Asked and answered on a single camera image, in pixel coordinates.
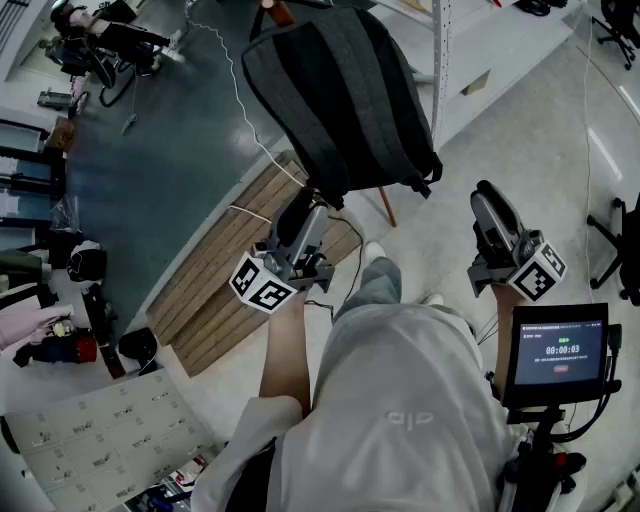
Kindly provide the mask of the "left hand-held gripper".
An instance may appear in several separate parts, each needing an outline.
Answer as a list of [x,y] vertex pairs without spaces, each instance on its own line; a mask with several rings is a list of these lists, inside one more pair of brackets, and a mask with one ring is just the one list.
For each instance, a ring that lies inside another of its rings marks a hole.
[[[278,213],[273,229],[276,241],[262,239],[241,256],[228,283],[244,305],[272,314],[314,285],[328,291],[335,268],[319,250],[328,205],[311,206],[313,197],[313,188],[301,188]],[[291,245],[292,252],[285,247]]]

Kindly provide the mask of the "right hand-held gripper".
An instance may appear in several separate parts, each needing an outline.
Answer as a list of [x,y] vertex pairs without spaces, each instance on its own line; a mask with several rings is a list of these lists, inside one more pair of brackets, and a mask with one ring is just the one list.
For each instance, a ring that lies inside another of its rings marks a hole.
[[538,302],[562,281],[566,263],[540,230],[523,230],[513,205],[494,184],[481,180],[477,190],[470,203],[479,247],[467,270],[475,296],[500,285]]

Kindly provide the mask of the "dark grey backpack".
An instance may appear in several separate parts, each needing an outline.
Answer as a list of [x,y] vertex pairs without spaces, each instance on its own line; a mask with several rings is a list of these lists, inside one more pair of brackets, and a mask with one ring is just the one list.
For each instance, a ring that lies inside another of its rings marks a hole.
[[308,186],[335,209],[349,192],[392,184],[429,197],[443,167],[394,38],[359,7],[293,2],[315,15],[265,29],[260,7],[241,66],[291,142]]

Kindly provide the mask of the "person's left forearm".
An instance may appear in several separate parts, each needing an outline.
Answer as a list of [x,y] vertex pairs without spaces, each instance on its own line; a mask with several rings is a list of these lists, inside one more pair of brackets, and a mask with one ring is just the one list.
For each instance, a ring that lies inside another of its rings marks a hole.
[[302,417],[311,410],[311,387],[305,329],[306,294],[298,293],[268,320],[267,348],[259,397],[290,397]]

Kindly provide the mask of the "person's right forearm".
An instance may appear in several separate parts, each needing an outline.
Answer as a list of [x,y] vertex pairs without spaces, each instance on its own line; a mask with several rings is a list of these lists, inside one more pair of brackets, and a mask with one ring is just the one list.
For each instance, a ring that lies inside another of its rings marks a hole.
[[494,284],[492,291],[496,299],[498,320],[498,345],[493,383],[498,396],[503,398],[511,353],[513,310],[519,306],[526,306],[528,302],[516,290],[507,285]]

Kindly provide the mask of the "person's grey trousers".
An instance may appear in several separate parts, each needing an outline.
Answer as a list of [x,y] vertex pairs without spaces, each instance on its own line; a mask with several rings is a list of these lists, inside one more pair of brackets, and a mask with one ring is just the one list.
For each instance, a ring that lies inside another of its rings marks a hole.
[[359,289],[334,314],[335,323],[341,316],[358,307],[379,304],[399,304],[402,298],[402,275],[389,258],[378,256],[369,263],[361,276]]

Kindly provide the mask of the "black office chair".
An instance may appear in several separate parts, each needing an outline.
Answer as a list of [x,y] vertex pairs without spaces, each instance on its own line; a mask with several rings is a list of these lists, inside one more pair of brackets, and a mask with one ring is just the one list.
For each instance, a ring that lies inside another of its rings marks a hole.
[[634,24],[636,16],[640,16],[640,0],[599,0],[599,4],[604,20],[592,16],[591,25],[600,26],[607,36],[598,37],[597,42],[615,43],[626,60],[624,68],[629,71],[636,60],[634,50],[640,50],[640,29]]
[[614,235],[591,214],[586,224],[596,228],[615,248],[616,257],[600,278],[591,278],[589,286],[599,289],[616,271],[619,272],[622,289],[620,298],[628,300],[635,307],[640,307],[640,193],[635,208],[629,211],[626,202],[615,197],[611,203],[614,210],[621,213],[621,231]]

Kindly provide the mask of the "black chest-mounted monitor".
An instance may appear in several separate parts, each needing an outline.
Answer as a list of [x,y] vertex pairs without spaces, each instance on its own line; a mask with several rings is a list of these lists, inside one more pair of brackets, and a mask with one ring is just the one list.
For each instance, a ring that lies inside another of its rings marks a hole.
[[503,406],[548,407],[600,398],[608,327],[605,303],[516,307]]

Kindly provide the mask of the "black floor bag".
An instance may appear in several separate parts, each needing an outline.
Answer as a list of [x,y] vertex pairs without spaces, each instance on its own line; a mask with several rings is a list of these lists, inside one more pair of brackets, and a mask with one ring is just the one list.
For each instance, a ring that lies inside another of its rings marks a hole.
[[149,327],[124,334],[118,342],[119,353],[129,359],[146,364],[157,353],[158,343]]

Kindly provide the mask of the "person's white shirt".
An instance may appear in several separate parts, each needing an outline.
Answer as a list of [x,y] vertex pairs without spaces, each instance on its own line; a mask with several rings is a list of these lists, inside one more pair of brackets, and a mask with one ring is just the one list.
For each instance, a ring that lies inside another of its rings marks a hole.
[[250,509],[263,490],[268,511],[496,512],[515,442],[460,316],[367,305],[334,325],[311,412],[249,400],[191,506]]

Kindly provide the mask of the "black and white bag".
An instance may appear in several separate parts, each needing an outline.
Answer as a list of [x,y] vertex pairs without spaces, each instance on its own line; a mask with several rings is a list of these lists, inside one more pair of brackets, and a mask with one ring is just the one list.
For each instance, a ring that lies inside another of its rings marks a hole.
[[106,251],[98,242],[85,240],[71,251],[66,271],[73,282],[101,284],[106,275],[106,267]]

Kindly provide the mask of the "red container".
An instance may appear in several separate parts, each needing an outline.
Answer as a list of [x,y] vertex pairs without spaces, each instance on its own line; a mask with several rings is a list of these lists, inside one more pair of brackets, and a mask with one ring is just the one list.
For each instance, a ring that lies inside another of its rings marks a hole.
[[93,336],[80,335],[75,339],[76,364],[95,363],[97,360],[98,345]]

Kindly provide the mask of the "brown box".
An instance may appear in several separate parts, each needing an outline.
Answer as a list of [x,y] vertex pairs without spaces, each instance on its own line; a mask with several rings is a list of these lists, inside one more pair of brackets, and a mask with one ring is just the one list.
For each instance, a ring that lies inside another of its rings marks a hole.
[[46,147],[68,153],[76,135],[74,122],[65,117],[58,117],[46,140]]

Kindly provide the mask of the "grey floor device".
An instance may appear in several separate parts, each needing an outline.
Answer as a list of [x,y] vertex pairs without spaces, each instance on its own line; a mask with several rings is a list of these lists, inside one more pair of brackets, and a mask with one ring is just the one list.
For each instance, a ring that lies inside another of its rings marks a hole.
[[41,91],[37,99],[37,105],[55,111],[68,110],[72,104],[72,94],[55,92],[51,89]]

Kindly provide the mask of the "black monitor mount with red knob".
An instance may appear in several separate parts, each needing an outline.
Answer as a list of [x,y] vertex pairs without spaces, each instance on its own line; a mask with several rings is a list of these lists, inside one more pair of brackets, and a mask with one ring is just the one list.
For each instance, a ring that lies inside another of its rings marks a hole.
[[508,412],[508,424],[528,430],[499,476],[497,512],[575,512],[586,457],[556,447],[552,430],[564,417],[558,406]]

